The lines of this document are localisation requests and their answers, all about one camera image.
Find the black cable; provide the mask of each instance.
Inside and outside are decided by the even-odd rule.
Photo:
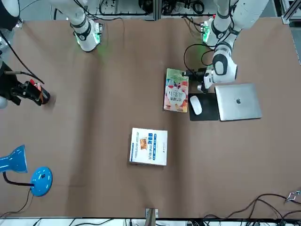
[[[55,11],[53,13],[53,19],[56,20],[56,14],[57,14],[57,8],[55,8]]]
[[[95,226],[98,226],[98,225],[103,225],[103,224],[105,224],[105,223],[107,223],[107,222],[109,222],[111,220],[113,220],[113,219],[108,219],[108,220],[106,220],[106,221],[104,221],[102,223],[99,223],[99,224],[94,224],[94,223],[80,223],[80,224],[74,225],[74,226],[80,226],[80,225],[95,225]]]
[[[201,10],[196,9],[196,5],[200,5],[200,6],[202,7],[202,9],[201,9]],[[198,16],[202,15],[203,12],[205,11],[204,3],[201,2],[200,0],[194,1],[194,2],[192,3],[192,6],[191,6],[191,7],[192,7],[193,11],[194,11]]]
[[[231,0],[229,0],[228,14],[227,14],[226,17],[229,17],[231,15],[231,10],[232,10],[232,8],[231,8]]]
[[[293,213],[301,213],[301,210],[290,211],[290,212],[286,213],[285,215],[283,215],[283,219],[286,218],[288,215],[291,215]]]
[[[21,211],[25,208],[26,204],[28,203],[29,193],[30,193],[30,189],[28,190],[26,202],[25,202],[25,204],[23,205],[23,207],[22,207],[21,209],[19,209],[18,211],[8,211],[8,212],[6,212],[6,213],[3,213],[3,214],[0,216],[0,218],[2,218],[4,215],[7,215],[7,214],[15,214],[15,213],[21,212]]]
[[[189,21],[190,21],[192,24],[194,24],[195,26],[199,26],[199,27],[201,26],[199,23],[194,22],[192,18],[189,19],[188,16],[182,16],[182,18],[185,18],[185,19],[189,20]]]
[[[196,220],[191,220],[191,223],[192,223],[193,226],[199,226],[199,224]]]
[[[232,22],[232,29],[234,29],[234,21],[232,18],[232,10],[235,9],[236,4],[238,3],[239,0],[237,0],[232,6],[231,6],[231,0],[229,1],[229,11],[228,11],[228,15],[230,16],[231,22]]]
[[[168,15],[176,8],[176,0],[165,0],[162,1],[161,14]]]
[[[30,73],[27,73],[27,72],[22,72],[22,71],[5,71],[4,74],[25,74],[25,75],[28,75],[40,82],[42,82],[39,78],[36,78],[35,76],[33,76],[32,74]]]
[[[199,30],[195,24],[193,26],[197,30],[197,32],[201,33],[201,30]]]
[[[193,46],[207,46],[207,47],[214,47],[214,46],[208,46],[208,45],[206,45],[206,44],[198,44],[198,43],[196,43],[196,44],[192,44],[192,45],[188,46],[188,47],[185,49],[185,52],[184,52],[184,55],[183,55],[184,65],[185,65],[185,67],[187,68],[188,71],[190,71],[192,74],[195,75],[195,72],[193,72],[193,71],[187,66],[186,60],[185,60],[185,56],[186,56],[187,50],[188,50],[189,48],[193,47]]]
[[[275,207],[273,207],[273,206],[272,206],[271,204],[269,204],[268,202],[266,202],[266,201],[264,201],[264,200],[262,200],[262,199],[257,198],[256,201],[254,202],[254,205],[253,205],[253,207],[252,207],[251,213],[250,213],[249,217],[247,218],[248,220],[251,219],[251,217],[252,217],[252,215],[253,215],[253,212],[254,212],[255,205],[256,205],[257,201],[261,201],[261,202],[263,202],[264,204],[268,205],[270,208],[272,208],[272,209],[276,212],[276,214],[278,213],[278,214],[280,215],[281,219],[283,219],[282,214],[281,214]]]
[[[71,223],[69,224],[69,226],[71,226],[71,225],[72,225],[72,223],[73,223],[75,220],[76,220],[76,218],[75,218],[75,219],[73,219],[73,220],[71,221]]]
[[[103,2],[104,2],[104,0],[102,1],[102,3],[99,4],[99,13],[102,16],[147,16],[152,13],[152,12],[150,12],[150,13],[147,13],[147,12],[145,12],[145,13],[103,13],[103,11],[102,11]]]
[[[213,50],[213,49],[210,49],[210,50],[206,51],[205,53],[203,53],[203,55],[202,55],[202,57],[201,57],[201,62],[202,62],[203,65],[205,65],[205,66],[210,66],[210,65],[212,65],[212,63],[209,64],[209,65],[207,65],[207,64],[205,64],[204,61],[203,61],[203,56],[204,56],[206,53],[210,53],[210,52],[212,52],[212,51],[214,51],[214,50]]]
[[[4,41],[7,43],[8,47],[11,49],[11,51],[14,53],[14,55],[17,57],[17,59],[20,61],[20,63],[26,68],[26,70],[28,70],[31,74],[32,77],[39,80],[42,84],[44,84],[44,82],[39,79],[24,63],[23,61],[20,59],[20,57],[18,56],[18,54],[14,51],[14,49],[12,48],[12,46],[10,45],[9,41],[5,38],[4,34],[2,33],[2,31],[0,31],[0,35],[1,37],[4,39]]]
[[[6,176],[6,172],[4,171],[3,173],[3,178],[5,180],[6,183],[11,184],[11,185],[17,185],[17,186],[34,186],[34,184],[29,184],[29,183],[20,183],[20,182],[14,182],[8,179],[8,177]]]
[[[280,198],[283,198],[283,199],[286,200],[286,197],[284,197],[284,196],[282,196],[282,195],[279,195],[279,194],[270,194],[270,193],[261,194],[261,195],[259,195],[256,199],[254,199],[247,207],[245,207],[245,208],[242,209],[242,210],[234,211],[234,212],[232,212],[231,214],[229,214],[229,215],[228,215],[227,217],[225,217],[225,218],[219,218],[219,217],[216,216],[216,215],[213,215],[213,214],[207,214],[206,216],[204,216],[203,219],[207,218],[208,216],[214,216],[214,217],[216,217],[216,218],[218,218],[218,219],[220,219],[220,220],[227,220],[228,218],[230,218],[231,216],[233,216],[233,215],[236,214],[236,213],[241,213],[241,212],[246,211],[248,208],[250,208],[250,206],[251,206],[253,203],[255,203],[256,201],[258,201],[258,199],[260,199],[260,198],[263,197],[263,196],[276,196],[276,197],[280,197]],[[301,212],[301,210],[292,211],[292,212],[289,212],[288,214],[295,213],[295,212]]]
[[[95,15],[91,14],[88,10],[86,10],[86,9],[80,4],[79,1],[77,1],[77,0],[73,0],[73,1],[74,1],[79,7],[81,7],[86,13],[88,13],[90,16],[92,16],[92,17],[94,17],[94,18],[96,18],[96,19],[104,20],[104,21],[112,21],[112,20],[117,20],[117,19],[122,20],[121,17],[116,17],[116,18],[113,18],[113,19],[103,19],[103,18],[100,18],[100,17],[98,17],[98,16],[95,16]]]
[[[41,220],[42,220],[42,218],[40,218],[38,221],[36,221],[32,226],[36,226]]]
[[[164,16],[200,16],[198,14],[195,13],[169,13],[169,14],[163,14]],[[215,14],[202,14],[201,16],[213,16]]]

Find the lamp shade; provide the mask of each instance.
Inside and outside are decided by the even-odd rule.
[[[0,172],[12,170],[27,173],[25,145],[17,147],[11,154],[0,158]]]

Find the lamp base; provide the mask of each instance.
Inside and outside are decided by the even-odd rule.
[[[46,166],[37,168],[32,175],[31,183],[34,184],[34,186],[31,187],[31,191],[34,196],[45,195],[52,185],[51,170]]]

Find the computer mouse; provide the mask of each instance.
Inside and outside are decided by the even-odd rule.
[[[202,113],[202,105],[200,101],[198,100],[197,96],[190,97],[190,103],[192,106],[192,109],[196,115],[199,115]]]

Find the lamp cord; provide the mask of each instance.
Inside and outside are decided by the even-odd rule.
[[[3,172],[3,177],[4,177],[4,180],[5,180],[8,184],[11,184],[11,185],[30,186],[30,187],[33,187],[33,186],[34,186],[34,184],[29,184],[29,183],[19,183],[19,182],[11,181],[11,180],[9,180],[8,177],[6,176],[6,172]]]
[[[21,212],[21,211],[25,208],[26,204],[28,203],[29,193],[30,193],[30,189],[28,189],[26,202],[25,202],[25,204],[23,205],[23,207],[22,207],[21,209],[19,209],[18,211],[8,211],[8,212],[6,212],[6,213],[3,213],[3,214],[0,216],[0,218],[2,218],[4,215],[7,215],[7,214],[12,214],[12,213],[19,213],[19,212]]]

